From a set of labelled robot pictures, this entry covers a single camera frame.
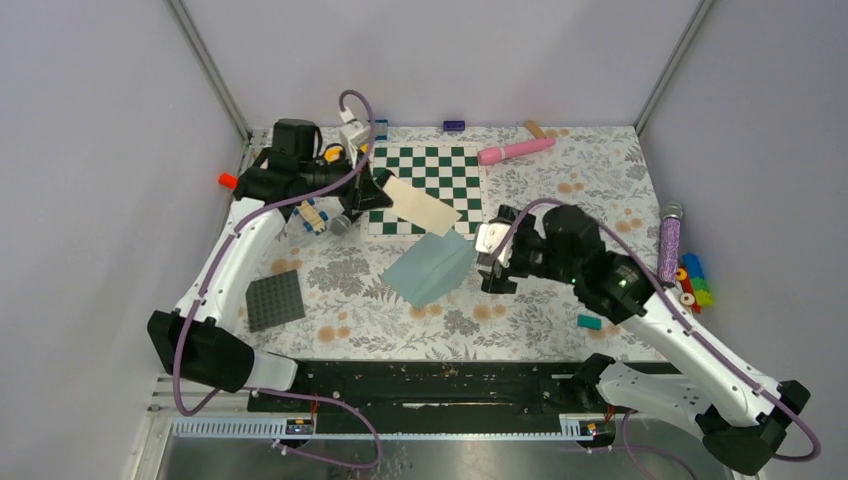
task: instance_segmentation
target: table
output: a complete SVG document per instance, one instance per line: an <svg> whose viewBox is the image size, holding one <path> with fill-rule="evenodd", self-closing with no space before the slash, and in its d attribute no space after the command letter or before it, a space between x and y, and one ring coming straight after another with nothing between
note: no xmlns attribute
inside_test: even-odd
<svg viewBox="0 0 848 480"><path fill-rule="evenodd" d="M632 127L546 128L557 135L551 149L487 169L488 208L522 208L540 197L581 206L622 234L648 263L656 264L659 207ZM325 142L337 128L322 128ZM446 133L435 127L391 127L390 142L479 142L505 145L532 139L523 127L471 127ZM269 144L259 132L243 165ZM319 199L330 217L341 212L335 199ZM546 208L534 213L541 217ZM307 317L250 333L243 305L236 335L281 355L304 359L544 360L582 361L593 352L620 360L664 360L661 354L605 321L600 331L577 326L587 311L566 285L519 279L516 295L480 291L473 270L462 286L424 308L412 308L379 278L413 242L364 242L358 228L344 236L306 232L299 221L272 242L256 277L296 269ZM602 234L608 247L621 251Z"/></svg>

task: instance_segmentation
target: white wall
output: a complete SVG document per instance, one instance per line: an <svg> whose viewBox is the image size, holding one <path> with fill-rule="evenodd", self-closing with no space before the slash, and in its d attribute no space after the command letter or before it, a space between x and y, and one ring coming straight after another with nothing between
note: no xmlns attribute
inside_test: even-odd
<svg viewBox="0 0 848 480"><path fill-rule="evenodd" d="M0 478L121 474L234 132L164 2L0 3Z"/></svg>
<svg viewBox="0 0 848 480"><path fill-rule="evenodd" d="M632 125L697 0L187 0L253 127L338 123L358 88L394 125Z"/></svg>
<svg viewBox="0 0 848 480"><path fill-rule="evenodd" d="M812 392L822 457L769 480L844 478L848 3L717 2L643 135L662 201L684 202L716 332ZM806 453L790 433L784 452Z"/></svg>

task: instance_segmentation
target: pink bottle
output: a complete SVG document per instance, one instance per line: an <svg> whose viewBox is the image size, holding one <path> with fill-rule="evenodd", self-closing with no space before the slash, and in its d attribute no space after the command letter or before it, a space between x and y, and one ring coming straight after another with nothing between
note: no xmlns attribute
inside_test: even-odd
<svg viewBox="0 0 848 480"><path fill-rule="evenodd" d="M477 160L480 165L494 165L501 160L507 158L527 155L528 153L538 152L556 143L556 138L537 138L529 142L516 143L505 147L489 147L477 152Z"/></svg>

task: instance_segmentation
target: purple bottle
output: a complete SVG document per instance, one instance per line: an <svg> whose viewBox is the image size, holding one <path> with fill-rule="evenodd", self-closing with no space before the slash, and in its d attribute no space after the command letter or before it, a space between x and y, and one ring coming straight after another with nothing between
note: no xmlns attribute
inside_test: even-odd
<svg viewBox="0 0 848 480"><path fill-rule="evenodd" d="M683 218L683 207L671 202L662 209L660 214L660 254L657 259L657 280L666 287L677 282L677 254L680 250L680 220Z"/></svg>

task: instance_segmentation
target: gray floor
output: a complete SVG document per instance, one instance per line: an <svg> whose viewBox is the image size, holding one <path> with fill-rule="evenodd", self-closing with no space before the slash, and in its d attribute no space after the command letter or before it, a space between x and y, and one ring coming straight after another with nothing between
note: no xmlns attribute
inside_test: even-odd
<svg viewBox="0 0 848 480"><path fill-rule="evenodd" d="M666 448L686 461L699 479L732 475L680 430L653 420L633 420L633 444ZM551 441L387 441L385 458L373 471L352 472L271 450L267 441L173 438L159 478L175 479L380 479L380 480L529 480L643 478L623 451L587 455L572 442ZM312 441L302 447L347 461L367 462L374 447L365 441ZM657 478L687 479L674 462L638 454Z"/></svg>

